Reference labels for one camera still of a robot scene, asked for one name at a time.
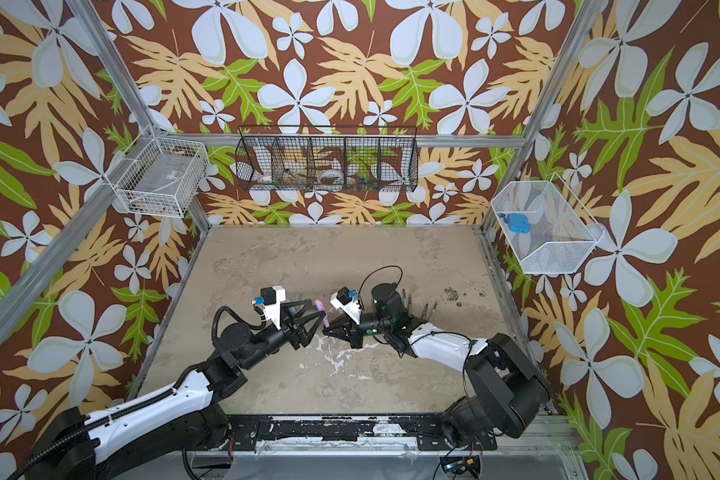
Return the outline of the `pink pen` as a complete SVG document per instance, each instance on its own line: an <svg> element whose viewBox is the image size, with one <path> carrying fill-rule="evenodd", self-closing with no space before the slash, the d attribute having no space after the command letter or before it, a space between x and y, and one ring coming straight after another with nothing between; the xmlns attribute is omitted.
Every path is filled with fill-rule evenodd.
<svg viewBox="0 0 720 480"><path fill-rule="evenodd" d="M329 319L328 319L327 312L326 312L326 309L325 309L323 303L322 303L320 300L316 300L316 301L315 301L315 307L317 308L317 310L318 310L319 312L322 313L322 323L323 323L323 327L324 327L324 328L328 328L328 327L330 326L330 321L329 321Z"/></svg>

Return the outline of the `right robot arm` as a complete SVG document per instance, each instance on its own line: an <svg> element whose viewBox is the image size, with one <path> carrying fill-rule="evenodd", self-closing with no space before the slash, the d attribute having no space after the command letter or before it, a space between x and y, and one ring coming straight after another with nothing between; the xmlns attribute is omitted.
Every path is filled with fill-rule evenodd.
<svg viewBox="0 0 720 480"><path fill-rule="evenodd" d="M365 308L357 290L346 287L333 293L330 304L339 316L323 334L359 349L364 339L379 336L401 356L430 360L459 372L471 387L440 416L443 436L460 448L473 441L493 447L499 435L519 438L542 407L552 389L538 368L508 335L473 338L435 326L417 317L394 283L381 283L371 291Z"/></svg>

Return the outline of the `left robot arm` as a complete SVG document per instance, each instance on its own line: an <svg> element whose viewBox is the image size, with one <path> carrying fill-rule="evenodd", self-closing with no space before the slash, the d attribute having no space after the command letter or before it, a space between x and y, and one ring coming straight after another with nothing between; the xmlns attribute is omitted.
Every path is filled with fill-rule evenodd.
<svg viewBox="0 0 720 480"><path fill-rule="evenodd" d="M276 308L281 323L252 326L227 306L213 318L213 353L174 382L129 402L82 413L71 408L35 443L13 479L113 479L165 454L223 444L228 415L220 403L244 373L284 346L307 346L325 311L312 300Z"/></svg>

